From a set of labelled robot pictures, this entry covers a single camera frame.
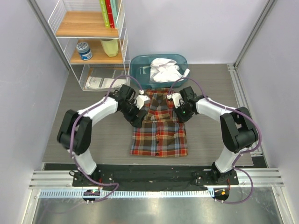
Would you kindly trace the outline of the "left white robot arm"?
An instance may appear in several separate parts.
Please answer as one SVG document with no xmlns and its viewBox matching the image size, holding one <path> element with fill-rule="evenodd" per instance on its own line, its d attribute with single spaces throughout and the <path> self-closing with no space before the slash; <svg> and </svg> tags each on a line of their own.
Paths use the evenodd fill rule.
<svg viewBox="0 0 299 224">
<path fill-rule="evenodd" d="M 89 186 L 112 186 L 100 183 L 100 172 L 93 160 L 89 147 L 92 128 L 105 117 L 121 112 L 133 127 L 142 127 L 146 115 L 144 106 L 150 101 L 143 90 L 139 95 L 133 88 L 122 85 L 119 90 L 108 92 L 99 102 L 78 111 L 68 110 L 57 134 L 57 141 L 69 152 L 76 163 L 83 180 Z"/>
</svg>

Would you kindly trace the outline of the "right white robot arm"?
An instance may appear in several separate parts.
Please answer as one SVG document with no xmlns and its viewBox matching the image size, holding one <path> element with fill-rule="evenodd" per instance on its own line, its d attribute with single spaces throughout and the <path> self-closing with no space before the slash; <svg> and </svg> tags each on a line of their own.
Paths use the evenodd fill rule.
<svg viewBox="0 0 299 224">
<path fill-rule="evenodd" d="M 194 114 L 219 122 L 224 149 L 211 166 L 211 179 L 216 184 L 224 183 L 231 176 L 237 158 L 259 140 L 248 109 L 227 107 L 205 95 L 198 96 L 190 86 L 179 93 L 169 94 L 167 98 L 173 101 L 174 112 L 181 123 L 190 120 Z"/>
</svg>

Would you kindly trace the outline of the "plaid flannel long sleeve shirt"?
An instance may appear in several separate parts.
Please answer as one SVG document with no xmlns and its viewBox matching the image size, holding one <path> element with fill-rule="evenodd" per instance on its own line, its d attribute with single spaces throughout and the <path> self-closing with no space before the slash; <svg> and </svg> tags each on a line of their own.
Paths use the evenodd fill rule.
<svg viewBox="0 0 299 224">
<path fill-rule="evenodd" d="M 147 89 L 150 101 L 141 128 L 133 128 L 131 155 L 182 157 L 188 155 L 185 125 L 174 112 L 174 103 L 167 99 L 169 89 Z"/>
</svg>

